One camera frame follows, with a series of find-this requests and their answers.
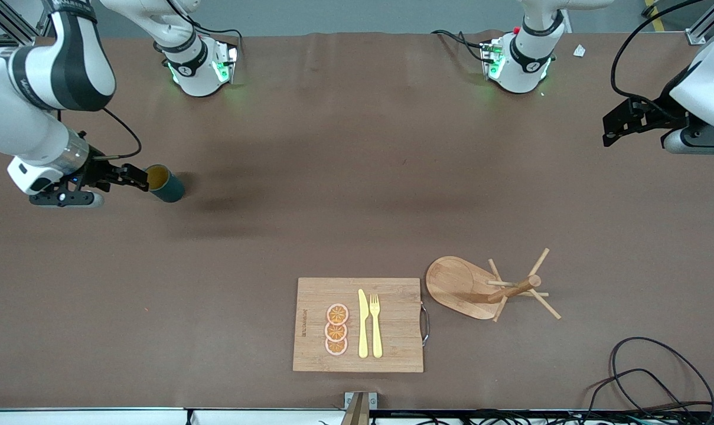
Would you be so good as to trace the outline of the yellow plastic fork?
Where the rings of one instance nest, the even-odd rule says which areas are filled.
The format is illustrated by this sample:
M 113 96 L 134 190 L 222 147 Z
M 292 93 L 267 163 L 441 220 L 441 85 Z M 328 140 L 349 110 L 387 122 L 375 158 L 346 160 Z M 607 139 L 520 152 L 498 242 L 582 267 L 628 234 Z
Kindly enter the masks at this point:
M 372 317 L 373 325 L 373 357 L 381 358 L 383 357 L 383 339 L 381 336 L 380 326 L 379 326 L 379 314 L 380 304 L 378 294 L 370 294 L 369 298 L 369 311 Z

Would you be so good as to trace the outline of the teal cup yellow inside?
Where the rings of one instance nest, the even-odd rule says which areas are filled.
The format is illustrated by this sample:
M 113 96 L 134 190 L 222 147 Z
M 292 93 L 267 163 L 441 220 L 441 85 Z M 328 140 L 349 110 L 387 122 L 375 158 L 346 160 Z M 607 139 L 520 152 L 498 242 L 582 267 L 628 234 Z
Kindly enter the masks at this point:
M 172 204 L 185 194 L 185 186 L 176 175 L 162 164 L 144 168 L 147 174 L 148 191 L 160 201 Z

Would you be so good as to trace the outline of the large table cover sheet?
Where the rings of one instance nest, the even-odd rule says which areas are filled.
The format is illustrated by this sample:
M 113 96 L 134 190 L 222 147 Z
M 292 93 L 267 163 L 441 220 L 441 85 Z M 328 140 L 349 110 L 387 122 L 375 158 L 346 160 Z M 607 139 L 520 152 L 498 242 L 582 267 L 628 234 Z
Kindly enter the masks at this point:
M 238 88 L 184 95 L 147 40 L 106 40 L 111 110 L 187 196 L 116 187 L 33 207 L 0 155 L 0 408 L 583 408 L 616 342 L 682 353 L 714 393 L 714 156 L 660 132 L 602 145 L 624 33 L 565 35 L 510 95 L 458 45 L 384 33 L 248 37 Z M 577 45 L 584 57 L 573 56 Z M 497 323 L 425 297 L 422 373 L 292 369 L 300 277 L 422 277 L 494 259 L 542 289 Z

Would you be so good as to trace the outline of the wooden cup rack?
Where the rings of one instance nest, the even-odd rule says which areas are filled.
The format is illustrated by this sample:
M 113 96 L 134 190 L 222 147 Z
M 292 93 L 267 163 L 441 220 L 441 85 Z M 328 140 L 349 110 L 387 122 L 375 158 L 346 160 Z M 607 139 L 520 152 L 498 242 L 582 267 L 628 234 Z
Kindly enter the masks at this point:
M 505 282 L 492 259 L 486 270 L 465 259 L 445 256 L 433 261 L 425 274 L 425 285 L 435 301 L 467 317 L 497 322 L 506 302 L 517 296 L 532 297 L 557 320 L 562 315 L 554 309 L 546 294 L 537 291 L 542 280 L 537 275 L 547 258 L 545 248 L 529 274 L 518 283 Z

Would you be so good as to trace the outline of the aluminium frame profile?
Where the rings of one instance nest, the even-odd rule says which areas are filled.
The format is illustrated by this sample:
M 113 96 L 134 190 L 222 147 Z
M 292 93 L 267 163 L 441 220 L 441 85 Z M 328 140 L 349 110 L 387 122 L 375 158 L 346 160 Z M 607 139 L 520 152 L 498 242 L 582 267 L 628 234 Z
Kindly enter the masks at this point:
M 704 45 L 707 35 L 714 32 L 714 3 L 690 28 L 685 29 L 689 45 Z

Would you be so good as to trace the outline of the yellow plastic knife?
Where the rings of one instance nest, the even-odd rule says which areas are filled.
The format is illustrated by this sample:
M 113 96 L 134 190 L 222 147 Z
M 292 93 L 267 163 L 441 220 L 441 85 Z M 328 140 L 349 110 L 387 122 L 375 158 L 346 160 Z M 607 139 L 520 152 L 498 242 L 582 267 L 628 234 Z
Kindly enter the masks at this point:
M 358 290 L 358 300 L 360 320 L 358 355 L 360 358 L 364 359 L 367 358 L 369 355 L 369 346 L 367 338 L 367 318 L 370 315 L 370 311 L 367 296 L 362 289 Z

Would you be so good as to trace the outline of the dark aluminium frame strut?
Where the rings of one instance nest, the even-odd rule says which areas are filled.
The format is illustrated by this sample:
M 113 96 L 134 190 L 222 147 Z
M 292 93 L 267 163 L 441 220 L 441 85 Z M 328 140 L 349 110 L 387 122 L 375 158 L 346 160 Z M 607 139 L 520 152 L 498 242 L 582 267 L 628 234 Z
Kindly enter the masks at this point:
M 52 23 L 43 0 L 0 0 L 0 47 L 32 45 Z

